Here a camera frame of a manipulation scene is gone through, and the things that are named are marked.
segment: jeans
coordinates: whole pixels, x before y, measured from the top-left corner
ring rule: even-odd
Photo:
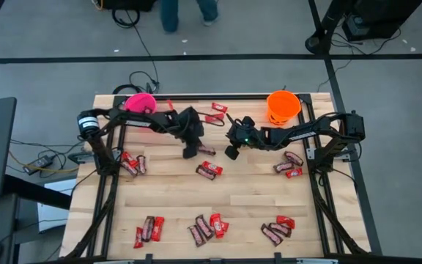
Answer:
[[[205,21],[213,21],[218,17],[216,0],[196,0]],[[166,32],[175,32],[179,26],[179,0],[162,0],[160,19]]]

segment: person's legs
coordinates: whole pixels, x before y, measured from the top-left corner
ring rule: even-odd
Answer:
[[[179,0],[162,0],[160,3],[160,20],[168,33],[175,32],[179,26]]]
[[[196,0],[196,2],[203,14],[204,24],[210,26],[218,18],[218,4],[216,0]]]

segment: orange bucket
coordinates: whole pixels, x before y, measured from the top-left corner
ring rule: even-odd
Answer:
[[[297,96],[288,91],[276,91],[267,98],[268,120],[275,125],[284,125],[299,114],[301,107]]]

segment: concrete floor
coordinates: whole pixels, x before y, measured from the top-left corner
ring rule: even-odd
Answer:
[[[316,3],[322,16],[329,1]],[[221,19],[210,28],[199,23],[194,1],[180,4],[176,34],[163,33],[157,7],[141,16],[138,29],[153,55],[308,53],[303,41],[314,25],[306,1],[220,0]],[[401,29],[401,37],[381,54],[405,54],[411,47],[422,53],[422,5]],[[379,43],[369,40],[361,48],[373,51]],[[348,53],[332,50],[332,54]],[[6,0],[0,11],[0,57],[145,54],[134,30],[118,28],[109,12],[96,11],[88,0]],[[322,61],[156,64],[164,93],[271,92],[284,85],[294,92],[315,92],[328,78]],[[0,65],[0,98],[18,99],[13,138],[74,143],[77,113],[91,107],[95,94],[109,94],[126,84],[134,70],[153,74],[149,62]],[[354,61],[337,78],[346,108],[365,118],[367,138],[360,162],[383,253],[422,257],[422,60]],[[321,91],[330,92],[330,85]],[[12,146],[12,151],[31,161],[40,150]],[[40,182],[36,176],[8,172]],[[21,225],[37,220],[35,204],[24,203],[22,210]],[[25,230],[26,235],[34,232]],[[62,229],[41,238],[22,246],[21,263],[45,260],[59,246]]]

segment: wooden table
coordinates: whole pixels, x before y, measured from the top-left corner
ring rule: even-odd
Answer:
[[[311,97],[316,117],[334,111],[330,94],[311,94]],[[113,99],[113,95],[97,95],[94,107],[109,109]],[[264,100],[222,100],[219,103],[229,107],[233,118],[242,119],[249,115],[255,120],[256,127],[272,126],[265,116]],[[211,100],[174,101],[177,111],[189,105],[197,111],[212,112]],[[158,111],[168,109],[165,101],[159,102]],[[303,112],[308,120],[305,107]],[[297,118],[294,118],[287,126],[297,124]],[[132,155],[145,155],[148,171],[147,175],[134,180],[124,169],[120,172],[108,259],[141,260],[147,253],[152,253],[154,259],[272,258],[274,252],[282,253],[283,257],[322,257],[308,175],[287,179],[284,174],[274,173],[273,165],[284,160],[284,150],[267,152],[242,148],[237,160],[232,161],[224,154],[229,145],[224,135],[230,123],[227,121],[222,128],[206,124],[204,127],[202,141],[213,146],[217,155],[198,154],[188,160],[182,158],[183,144],[173,136],[144,128],[127,129],[125,150]],[[330,138],[322,136],[321,140],[326,144]],[[302,141],[291,143],[286,150],[305,157]],[[203,161],[222,166],[223,175],[214,181],[197,175],[195,168]],[[334,167],[350,175],[347,163],[336,161]],[[81,165],[78,180],[94,169],[94,164]],[[329,178],[339,221],[368,251],[369,242],[352,180],[337,172],[330,173]],[[93,175],[75,190],[60,256],[73,249],[91,224],[98,183],[98,175]],[[208,219],[212,213],[220,213],[223,220],[230,223],[229,231],[224,238],[213,238],[196,248],[187,227],[198,215],[204,214]],[[276,215],[291,216],[296,221],[292,237],[278,247],[274,247],[260,231],[260,226],[275,221]],[[141,249],[133,249],[136,227],[142,227],[146,216],[166,218],[161,242],[149,242]],[[333,233],[326,218],[325,224],[330,250],[334,252]],[[96,254],[100,253],[102,235],[103,227],[100,227]]]

